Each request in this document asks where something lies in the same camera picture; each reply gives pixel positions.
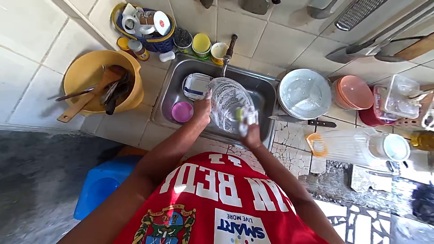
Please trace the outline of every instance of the grater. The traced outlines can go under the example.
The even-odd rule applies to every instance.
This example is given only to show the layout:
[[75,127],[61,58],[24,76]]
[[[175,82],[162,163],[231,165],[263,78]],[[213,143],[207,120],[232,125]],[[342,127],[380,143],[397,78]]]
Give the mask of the grater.
[[350,31],[388,0],[354,0],[337,18],[335,25]]

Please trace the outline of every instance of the person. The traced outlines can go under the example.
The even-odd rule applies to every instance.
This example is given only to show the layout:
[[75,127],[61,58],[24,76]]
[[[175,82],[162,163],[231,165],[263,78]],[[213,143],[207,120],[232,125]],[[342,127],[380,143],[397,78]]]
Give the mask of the person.
[[60,244],[344,243],[298,180],[260,141],[259,126],[241,142],[266,176],[239,157],[205,152],[181,166],[210,122],[209,99],[158,144]]

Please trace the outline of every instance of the blue stool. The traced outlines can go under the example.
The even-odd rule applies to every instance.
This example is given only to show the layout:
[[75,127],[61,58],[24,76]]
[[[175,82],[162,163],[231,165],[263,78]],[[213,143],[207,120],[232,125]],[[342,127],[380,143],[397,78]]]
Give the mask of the blue stool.
[[130,175],[141,155],[114,158],[87,173],[74,211],[74,219],[82,220],[98,207]]

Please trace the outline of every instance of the kitchen knife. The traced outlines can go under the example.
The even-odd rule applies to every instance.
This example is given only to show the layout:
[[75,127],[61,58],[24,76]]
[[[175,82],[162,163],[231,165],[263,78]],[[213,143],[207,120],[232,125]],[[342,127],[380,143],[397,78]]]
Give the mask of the kitchen knife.
[[279,120],[279,121],[285,121],[285,122],[290,122],[290,123],[297,123],[297,124],[304,124],[304,125],[316,125],[316,126],[329,127],[329,128],[336,128],[336,126],[337,126],[333,122],[320,121],[320,120],[302,120],[302,119],[294,118],[290,115],[274,115],[274,116],[270,116],[268,118],[272,119],[272,120]]

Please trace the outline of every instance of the faucet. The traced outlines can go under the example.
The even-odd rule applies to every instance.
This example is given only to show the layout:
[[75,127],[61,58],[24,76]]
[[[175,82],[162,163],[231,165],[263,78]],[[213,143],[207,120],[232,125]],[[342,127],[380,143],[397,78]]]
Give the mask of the faucet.
[[226,51],[226,54],[223,56],[223,69],[221,71],[221,77],[224,77],[226,75],[226,68],[229,64],[230,59],[232,58],[233,54],[233,47],[235,46],[235,42],[237,41],[238,36],[236,34],[232,34],[229,48]]

